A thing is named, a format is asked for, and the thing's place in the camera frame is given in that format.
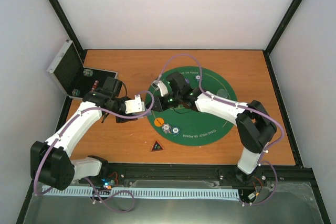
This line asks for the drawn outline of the blue playing card deck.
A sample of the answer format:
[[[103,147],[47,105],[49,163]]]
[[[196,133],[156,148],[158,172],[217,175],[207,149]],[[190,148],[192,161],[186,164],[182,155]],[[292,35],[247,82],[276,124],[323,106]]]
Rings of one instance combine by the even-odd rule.
[[[147,117],[151,114],[152,114],[151,112],[147,112],[147,113],[137,112],[137,113],[133,113],[132,116],[135,116],[137,119],[142,119],[142,118],[145,118],[145,117]]]

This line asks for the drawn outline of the orange small blind button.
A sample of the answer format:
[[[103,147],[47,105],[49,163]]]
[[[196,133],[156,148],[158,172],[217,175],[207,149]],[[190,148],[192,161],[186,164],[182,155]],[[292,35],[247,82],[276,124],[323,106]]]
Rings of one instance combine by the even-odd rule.
[[[156,127],[162,127],[165,124],[164,119],[163,118],[155,118],[154,119],[154,125]]]

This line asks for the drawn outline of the white purple poker chip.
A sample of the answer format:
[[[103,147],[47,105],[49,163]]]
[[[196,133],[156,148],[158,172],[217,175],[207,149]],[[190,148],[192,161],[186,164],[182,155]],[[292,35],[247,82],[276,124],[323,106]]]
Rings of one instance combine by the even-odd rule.
[[[172,127],[167,123],[162,125],[162,130],[166,134],[171,134],[172,133]]]

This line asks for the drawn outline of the blue green poker chip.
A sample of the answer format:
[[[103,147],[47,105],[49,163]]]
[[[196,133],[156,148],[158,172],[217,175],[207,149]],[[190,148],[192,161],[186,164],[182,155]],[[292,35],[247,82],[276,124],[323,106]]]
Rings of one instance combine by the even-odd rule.
[[[177,126],[172,127],[171,132],[173,135],[179,135],[180,133],[180,128]]]

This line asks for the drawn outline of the teal poker chip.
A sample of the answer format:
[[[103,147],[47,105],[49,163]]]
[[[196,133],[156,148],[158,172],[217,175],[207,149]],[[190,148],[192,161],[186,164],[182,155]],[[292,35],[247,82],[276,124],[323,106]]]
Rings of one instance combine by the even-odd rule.
[[[196,80],[197,82],[199,82],[199,81],[201,80],[201,76],[196,75],[196,76],[195,76],[195,80]]]

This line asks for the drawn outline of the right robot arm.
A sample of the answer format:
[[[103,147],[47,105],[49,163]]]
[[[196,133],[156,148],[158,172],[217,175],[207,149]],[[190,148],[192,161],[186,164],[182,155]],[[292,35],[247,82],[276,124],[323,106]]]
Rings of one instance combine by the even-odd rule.
[[[192,88],[177,71],[168,75],[165,82],[157,78],[151,86],[159,92],[154,97],[153,111],[163,112],[182,105],[186,109],[207,113],[234,124],[243,145],[235,176],[241,184],[251,179],[279,128],[259,101],[242,103],[221,98],[204,91],[202,87]]]

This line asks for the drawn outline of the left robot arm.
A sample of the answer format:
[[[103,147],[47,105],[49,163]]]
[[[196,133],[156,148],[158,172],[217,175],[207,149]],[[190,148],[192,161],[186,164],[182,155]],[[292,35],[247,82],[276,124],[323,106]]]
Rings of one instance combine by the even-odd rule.
[[[116,115],[116,122],[134,120],[134,115],[143,112],[145,106],[140,95],[134,99],[120,97],[123,82],[108,77],[101,88],[84,95],[73,116],[50,138],[44,142],[36,141],[30,149],[30,174],[34,180],[34,191],[38,194],[37,184],[43,183],[50,188],[66,189],[75,180],[91,177],[97,183],[108,180],[108,161],[90,155],[84,159],[71,160],[74,148],[86,132],[108,114]]]

